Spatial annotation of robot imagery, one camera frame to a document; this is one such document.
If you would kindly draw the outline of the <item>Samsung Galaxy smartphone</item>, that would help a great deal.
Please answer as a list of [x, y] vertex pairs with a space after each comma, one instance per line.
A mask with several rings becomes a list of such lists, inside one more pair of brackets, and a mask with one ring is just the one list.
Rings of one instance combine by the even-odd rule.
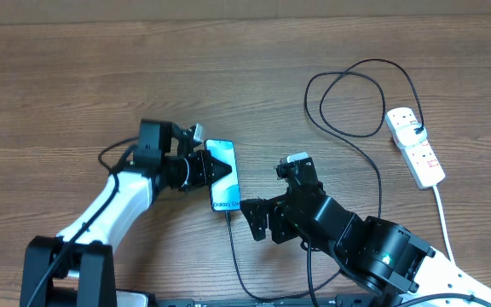
[[238, 211], [240, 209], [240, 186], [234, 143], [228, 140], [208, 139], [205, 149], [218, 161], [231, 167], [231, 172], [216, 180], [210, 187], [213, 211]]

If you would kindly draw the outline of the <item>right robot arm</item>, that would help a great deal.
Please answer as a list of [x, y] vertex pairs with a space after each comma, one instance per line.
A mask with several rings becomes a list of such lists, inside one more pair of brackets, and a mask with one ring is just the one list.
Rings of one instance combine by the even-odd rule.
[[369, 291], [374, 306], [491, 306], [491, 289], [430, 243], [397, 223], [344, 209], [324, 191], [312, 159], [275, 170], [288, 184], [284, 194], [240, 204], [254, 240], [302, 238]]

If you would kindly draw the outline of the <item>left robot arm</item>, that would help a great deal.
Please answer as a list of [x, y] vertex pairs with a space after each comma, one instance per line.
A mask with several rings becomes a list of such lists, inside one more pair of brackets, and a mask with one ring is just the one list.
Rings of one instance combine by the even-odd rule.
[[116, 287], [113, 255], [134, 221], [167, 188], [208, 187], [213, 211], [240, 208], [234, 145], [203, 134], [200, 124], [183, 129], [142, 120], [86, 211], [56, 236], [37, 236], [27, 246], [20, 305], [154, 306], [152, 294]]

